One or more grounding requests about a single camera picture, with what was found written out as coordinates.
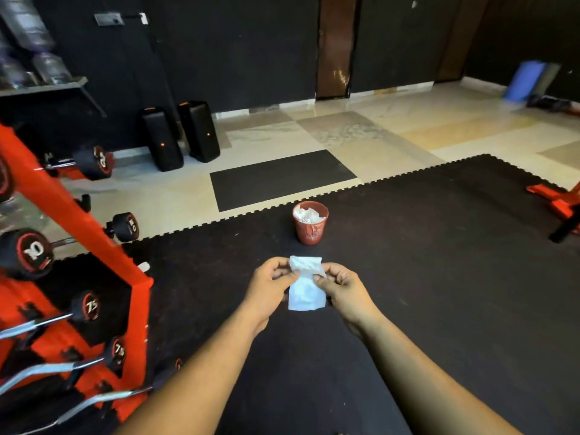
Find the weight rack post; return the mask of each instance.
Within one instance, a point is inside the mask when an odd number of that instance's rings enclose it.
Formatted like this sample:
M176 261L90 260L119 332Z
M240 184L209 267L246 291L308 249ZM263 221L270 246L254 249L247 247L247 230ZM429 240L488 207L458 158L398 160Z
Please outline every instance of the weight rack post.
M1 124L0 153L2 153L11 168L18 192L38 206L48 217L75 237L81 245L113 270L121 279L131 285L129 321L127 333L125 334L127 359L125 360L122 378L118 387L119 389L141 387L145 380L147 363L149 291L153 285L153 279L145 275L135 265L133 260L125 254L123 249L106 236L102 226L100 226L90 213L84 212L79 207L60 180L48 175L36 157L34 157L15 135L14 130ZM33 296L34 298L39 298L39 296L44 297L42 292L34 284L30 282L19 284L27 285L30 290L34 288L37 291L35 296ZM54 324L54 327L61 325L66 326L69 324ZM45 335L41 336L37 343L44 341L45 337ZM110 383L117 389L117 385L114 384L115 382ZM125 400L114 402L113 408L117 410L120 420L124 421L144 400L144 396L136 395Z

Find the black rubber mat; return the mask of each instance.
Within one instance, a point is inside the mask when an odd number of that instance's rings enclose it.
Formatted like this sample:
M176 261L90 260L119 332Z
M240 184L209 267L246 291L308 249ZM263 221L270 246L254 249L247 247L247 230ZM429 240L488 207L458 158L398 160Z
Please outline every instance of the black rubber mat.
M156 280L149 370L168 356L191 355L268 257L323 256L357 271L384 314L519 430L577 434L580 239L546 239L559 222L524 190L538 182L478 156L316 197L330 210L316 246L296 240L293 203L132 243L127 251L149 261ZM90 286L93 268L102 271L95 262L63 261L54 284L84 273ZM123 302L120 296L118 311ZM14 415L1 409L3 421ZM27 415L27 427L40 422ZM112 430L94 414L77 421L82 430L55 433ZM256 338L217 432L410 433L336 312L283 306Z
M327 150L225 169L210 176L220 211L357 178Z

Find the white tissue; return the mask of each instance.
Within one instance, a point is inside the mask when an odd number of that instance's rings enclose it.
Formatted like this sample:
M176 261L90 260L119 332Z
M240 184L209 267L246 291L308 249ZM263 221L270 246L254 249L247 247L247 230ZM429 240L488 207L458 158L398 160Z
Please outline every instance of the white tissue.
M290 286L288 310L308 311L322 308L326 305L326 293L314 283L313 276L326 278L321 257L291 256L290 268L299 271L300 277Z
M312 208L302 209L298 206L294 209L294 217L306 224L316 224L326 220L326 217L321 217L320 214Z

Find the loudspeaker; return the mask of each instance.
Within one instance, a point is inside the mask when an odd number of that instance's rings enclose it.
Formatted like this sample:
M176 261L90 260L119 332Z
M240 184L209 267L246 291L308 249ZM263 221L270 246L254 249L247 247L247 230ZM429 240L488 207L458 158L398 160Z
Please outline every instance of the loudspeaker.
M141 110L138 120L141 135L147 141L157 168L160 171L171 171L182 167L179 129L174 118L164 109L152 107Z
M184 102L179 104L178 110L189 143L189 154L204 163L219 157L218 137L207 103Z

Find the black doormat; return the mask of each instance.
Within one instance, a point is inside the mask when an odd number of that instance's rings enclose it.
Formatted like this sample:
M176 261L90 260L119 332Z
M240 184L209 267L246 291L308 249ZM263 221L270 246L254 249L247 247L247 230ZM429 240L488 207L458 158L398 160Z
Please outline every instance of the black doormat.
M132 243L127 252L148 261L156 280L149 371L168 356L190 356L267 258L322 256L357 271L388 318L519 430L577 434L580 238L546 239L559 222L524 190L538 182L483 155L316 197L330 210L316 246L296 240L294 203ZM120 290L108 299L121 319L105 328L122 332L127 288L103 275L95 258L81 256L57 263L41 285L55 301L62 281L79 291L95 281ZM25 402L32 392L21 390ZM2 433L47 422L46 411L34 416L23 405L18 413L8 399L0 402L0 421L11 423ZM100 421L87 411L55 433L110 433L110 419ZM284 306L256 338L217 432L410 433L336 312Z

